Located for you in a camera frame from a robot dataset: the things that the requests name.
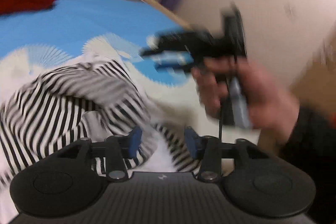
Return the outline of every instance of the striped cloth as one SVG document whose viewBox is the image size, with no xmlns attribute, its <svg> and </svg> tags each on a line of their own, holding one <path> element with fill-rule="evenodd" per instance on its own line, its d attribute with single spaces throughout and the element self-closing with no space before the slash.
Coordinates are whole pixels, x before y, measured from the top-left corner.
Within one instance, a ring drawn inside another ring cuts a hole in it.
<svg viewBox="0 0 336 224">
<path fill-rule="evenodd" d="M 93 142 L 111 135 L 143 130 L 134 159 L 127 169 L 141 165 L 156 149 L 155 134 L 166 140 L 178 171 L 199 169 L 182 140 L 160 124 L 151 124 L 146 104 L 126 69 L 115 60 L 64 66 L 40 75 L 17 90 L 0 108 L 0 141 L 8 169 L 0 172 L 0 186 L 14 175 L 71 142 L 89 137 Z M 105 159 L 92 161 L 105 175 Z"/>
</svg>

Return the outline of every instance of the ribbed surface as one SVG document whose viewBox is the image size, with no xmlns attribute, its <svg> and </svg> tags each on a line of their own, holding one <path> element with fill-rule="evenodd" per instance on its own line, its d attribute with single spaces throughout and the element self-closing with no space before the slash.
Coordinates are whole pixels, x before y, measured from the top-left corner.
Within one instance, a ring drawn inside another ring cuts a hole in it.
<svg viewBox="0 0 336 224">
<path fill-rule="evenodd" d="M 213 184 L 191 173 L 135 173 L 124 183 L 110 184 L 86 211 L 60 219 L 24 214 L 12 224 L 311 224 L 305 216 L 269 220 L 235 208 Z"/>
</svg>

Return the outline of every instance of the sleeve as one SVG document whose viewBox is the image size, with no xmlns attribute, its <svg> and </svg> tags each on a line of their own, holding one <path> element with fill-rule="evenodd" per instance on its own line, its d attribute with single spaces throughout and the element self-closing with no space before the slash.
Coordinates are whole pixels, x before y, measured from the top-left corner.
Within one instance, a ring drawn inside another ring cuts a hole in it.
<svg viewBox="0 0 336 224">
<path fill-rule="evenodd" d="M 336 220 L 336 129 L 317 112 L 301 107 L 280 157 L 310 175 L 316 186 L 308 215 L 318 224 Z"/>
<path fill-rule="evenodd" d="M 301 107 L 293 132 L 281 157 L 294 163 L 300 159 L 336 160 L 336 129 L 322 115 Z"/>
</svg>

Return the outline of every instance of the blue fabric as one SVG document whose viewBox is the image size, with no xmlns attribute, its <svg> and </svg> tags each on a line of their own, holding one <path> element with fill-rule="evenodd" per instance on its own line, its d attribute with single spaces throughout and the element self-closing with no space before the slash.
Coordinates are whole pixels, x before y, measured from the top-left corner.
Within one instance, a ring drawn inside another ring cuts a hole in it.
<svg viewBox="0 0 336 224">
<path fill-rule="evenodd" d="M 76 57 L 81 55 L 83 45 L 88 40 L 108 33 L 130 42 L 135 51 L 146 46 L 147 36 L 177 28 L 179 26 L 164 14 L 142 2 L 56 0 L 54 7 L 49 10 L 0 16 L 0 58 L 27 45 L 56 47 Z M 139 61 L 138 58 L 133 65 L 156 82 L 166 85 L 185 83 L 183 75 L 158 73 L 151 59 L 140 58 Z"/>
</svg>

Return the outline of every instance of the black tool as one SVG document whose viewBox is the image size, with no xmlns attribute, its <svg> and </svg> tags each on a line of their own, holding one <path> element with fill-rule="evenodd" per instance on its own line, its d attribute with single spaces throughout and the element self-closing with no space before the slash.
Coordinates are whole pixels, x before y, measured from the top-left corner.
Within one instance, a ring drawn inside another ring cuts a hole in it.
<svg viewBox="0 0 336 224">
<path fill-rule="evenodd" d="M 311 224 L 304 213 L 315 196 L 313 180 L 298 168 L 237 139 L 221 143 L 186 128 L 192 173 L 125 172 L 142 131 L 91 143 L 83 138 L 17 174 L 10 194 L 19 211 L 11 224 Z M 106 158 L 106 177 L 91 170 Z M 221 159 L 235 170 L 221 175 Z"/>
<path fill-rule="evenodd" d="M 224 35 L 213 37 L 207 30 L 180 31 L 158 35 L 156 48 L 145 48 L 140 52 L 142 57 L 161 54 L 165 51 L 189 52 L 193 61 L 189 64 L 163 63 L 156 69 L 180 70 L 190 73 L 193 67 L 204 70 L 205 57 L 238 56 L 247 57 L 243 23 L 238 8 L 233 5 L 232 11 L 222 13 Z M 219 134 L 221 140 L 222 126 L 231 125 L 240 128 L 251 128 L 247 110 L 247 100 L 239 82 L 238 75 L 217 75 L 217 82 L 225 81 L 229 96 L 221 100 L 219 114 Z"/>
</svg>

